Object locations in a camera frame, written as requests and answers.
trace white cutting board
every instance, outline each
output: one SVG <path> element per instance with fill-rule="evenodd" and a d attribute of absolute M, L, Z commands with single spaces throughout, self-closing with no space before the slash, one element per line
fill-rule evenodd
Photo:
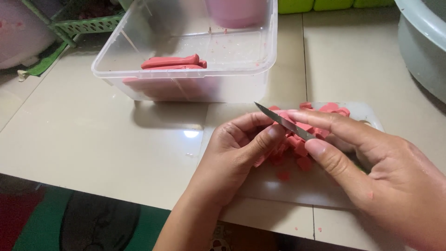
<path fill-rule="evenodd" d="M 326 103 L 312 103 L 316 109 L 321 108 Z M 347 107 L 350 117 L 356 120 L 368 121 L 373 127 L 384 131 L 373 110 L 365 103 L 359 102 L 339 102 L 340 107 Z M 274 104 L 262 104 L 269 107 Z M 296 104 L 278 104 L 281 109 L 298 109 Z M 224 122 L 249 112 L 259 111 L 252 104 L 211 104 L 209 105 L 206 123 L 203 132 L 200 157 L 208 145 L 209 139 L 214 129 Z M 249 198 L 258 198 L 273 201 L 286 201 L 311 205 L 352 208 L 353 204 L 341 187 L 336 186 L 334 181 L 329 179 L 326 172 L 318 165 L 314 165 L 311 171 L 302 172 L 297 167 L 295 158 L 289 153 L 285 162 L 281 166 L 273 166 L 269 161 L 265 161 L 258 168 L 252 168 L 245 183 L 240 188 L 238 194 Z M 289 181 L 280 181 L 276 177 L 277 170 L 289 170 L 291 172 Z"/>

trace countertop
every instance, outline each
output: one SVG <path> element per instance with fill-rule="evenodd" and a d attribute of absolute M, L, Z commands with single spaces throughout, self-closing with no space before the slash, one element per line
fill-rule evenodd
<path fill-rule="evenodd" d="M 407 71 L 398 20 L 397 8 L 280 15 L 277 61 L 261 101 L 366 102 L 387 133 L 446 172 L 444 106 Z M 87 38 L 0 120 L 7 122 L 0 172 L 172 209 L 196 168 L 208 104 L 131 100 L 90 70 L 107 36 Z M 364 250 L 405 249 L 356 210 L 238 197 L 221 219 Z"/>

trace clear plastic box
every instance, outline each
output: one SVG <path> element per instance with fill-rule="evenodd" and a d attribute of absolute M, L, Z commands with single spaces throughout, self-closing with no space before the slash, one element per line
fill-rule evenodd
<path fill-rule="evenodd" d="M 217 25 L 208 1 L 217 0 L 135 0 L 94 60 L 93 74 L 134 100 L 261 99 L 277 56 L 277 0 L 255 0 L 266 4 L 264 19 L 239 29 Z M 140 67 L 154 56 L 193 54 L 207 61 L 207 69 Z"/>

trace green plastic crate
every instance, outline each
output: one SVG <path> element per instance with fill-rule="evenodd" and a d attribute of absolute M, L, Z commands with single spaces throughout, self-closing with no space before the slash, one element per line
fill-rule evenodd
<path fill-rule="evenodd" d="M 78 15 L 82 10 L 82 6 L 85 5 L 87 1 L 88 0 L 70 1 L 51 18 L 54 21 L 52 25 L 60 27 L 70 36 L 82 33 L 101 33 L 115 30 L 119 21 L 121 21 L 124 16 L 125 11 L 121 10 L 114 16 L 79 20 Z"/>
<path fill-rule="evenodd" d="M 315 0 L 313 9 L 315 11 L 348 9 L 353 5 L 353 1 L 354 0 Z"/>
<path fill-rule="evenodd" d="M 308 12 L 313 8 L 314 0 L 279 0 L 279 13 Z"/>
<path fill-rule="evenodd" d="M 395 5 L 395 0 L 355 0 L 355 8 L 371 8 Z"/>

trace right hand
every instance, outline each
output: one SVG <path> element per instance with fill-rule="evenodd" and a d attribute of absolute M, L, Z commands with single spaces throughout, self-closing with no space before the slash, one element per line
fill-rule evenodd
<path fill-rule="evenodd" d="M 419 251 L 446 249 L 446 177 L 415 145 L 335 113 L 292 110 L 288 115 L 330 131 L 336 146 L 356 151 L 372 166 L 367 175 L 330 143 L 305 143 L 360 210 Z"/>

